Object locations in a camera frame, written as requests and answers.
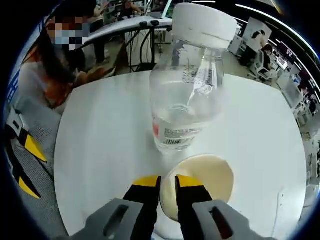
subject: white bottle cap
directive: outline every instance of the white bottle cap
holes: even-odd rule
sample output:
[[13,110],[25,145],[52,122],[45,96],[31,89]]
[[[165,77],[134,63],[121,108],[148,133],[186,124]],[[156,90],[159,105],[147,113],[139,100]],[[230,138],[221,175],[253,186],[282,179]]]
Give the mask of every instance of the white bottle cap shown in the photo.
[[173,11],[172,34],[178,39],[208,48],[226,49],[234,39],[237,21],[214,8],[179,3]]

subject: round white table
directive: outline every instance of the round white table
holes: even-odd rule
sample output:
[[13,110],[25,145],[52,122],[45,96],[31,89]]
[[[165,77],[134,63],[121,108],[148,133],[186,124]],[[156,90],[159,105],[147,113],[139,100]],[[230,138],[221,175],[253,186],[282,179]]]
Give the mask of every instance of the round white table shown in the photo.
[[[225,75],[223,113],[185,151],[163,156],[153,140],[149,74],[114,76],[72,92],[54,155],[55,192],[68,233],[122,198],[134,179],[165,175],[190,156],[214,154],[234,173],[228,204],[258,234],[285,239],[300,218],[307,173],[299,128],[281,92]],[[155,231],[166,224],[157,222]],[[172,226],[168,234],[178,234],[179,224]]]

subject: black cable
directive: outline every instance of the black cable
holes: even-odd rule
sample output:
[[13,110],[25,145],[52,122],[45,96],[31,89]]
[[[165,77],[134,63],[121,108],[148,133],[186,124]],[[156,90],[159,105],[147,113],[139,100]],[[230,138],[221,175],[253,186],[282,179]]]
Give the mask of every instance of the black cable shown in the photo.
[[152,64],[155,64],[155,61],[156,61],[156,59],[155,59],[155,57],[156,57],[156,49],[155,49],[155,29],[154,28],[152,28],[151,30],[150,30],[150,32],[151,32],[151,46],[150,46],[150,48],[151,48],[151,63]]
[[126,47],[137,37],[137,35],[139,34],[139,30],[135,32],[135,34],[133,35],[133,37],[131,37],[132,35],[130,34],[130,40],[126,43]]
[[139,44],[139,36],[140,36],[140,31],[139,31],[139,34],[138,34],[138,39],[136,40],[136,45],[135,45],[135,48],[133,49],[133,52],[136,51],[137,47],[138,47],[138,44]]
[[[130,58],[132,59],[132,52],[134,52],[136,49],[137,49],[137,46],[138,46],[138,41],[139,41],[139,33],[140,33],[140,30],[136,31],[136,33],[134,34],[134,38],[138,37],[138,40],[137,40],[137,43],[135,45],[135,49],[133,50],[133,47],[134,47],[134,41],[131,42],[131,52],[130,52]],[[136,71],[133,69],[132,67],[132,60],[130,60],[130,72],[131,70],[135,73]]]
[[159,49],[160,58],[161,58],[162,54],[164,53],[164,52],[163,52],[163,49],[162,49],[162,43],[165,43],[165,41],[162,42],[163,38],[164,38],[164,32],[163,32],[163,31],[160,31],[160,43],[158,44],[158,49]]
[[140,63],[142,64],[143,62],[142,62],[142,49],[143,49],[143,47],[144,47],[144,45],[145,45],[145,43],[146,43],[146,41],[147,41],[147,38],[148,38],[148,36],[151,34],[151,31],[149,31],[146,35],[145,35],[145,37],[144,37],[144,39],[143,39],[143,41],[142,41],[142,44],[141,44],[141,47],[140,47]]
[[146,58],[147,62],[149,62],[149,59],[148,59],[149,47],[150,47],[150,40],[149,40],[149,38],[147,38],[147,50],[145,53],[145,58]]
[[[130,32],[130,41],[132,40],[132,32]],[[130,73],[131,73],[131,62],[132,62],[132,46],[133,46],[133,40],[130,42],[130,62],[129,62],[129,66],[130,66]]]

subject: plastic bottle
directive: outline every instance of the plastic bottle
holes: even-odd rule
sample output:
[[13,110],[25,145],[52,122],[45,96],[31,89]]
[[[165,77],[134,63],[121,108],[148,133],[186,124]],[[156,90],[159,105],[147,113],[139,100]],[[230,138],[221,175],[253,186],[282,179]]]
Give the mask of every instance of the plastic bottle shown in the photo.
[[177,4],[173,43],[150,74],[154,140],[161,152],[183,150],[220,111],[222,52],[234,38],[233,17],[203,5]]

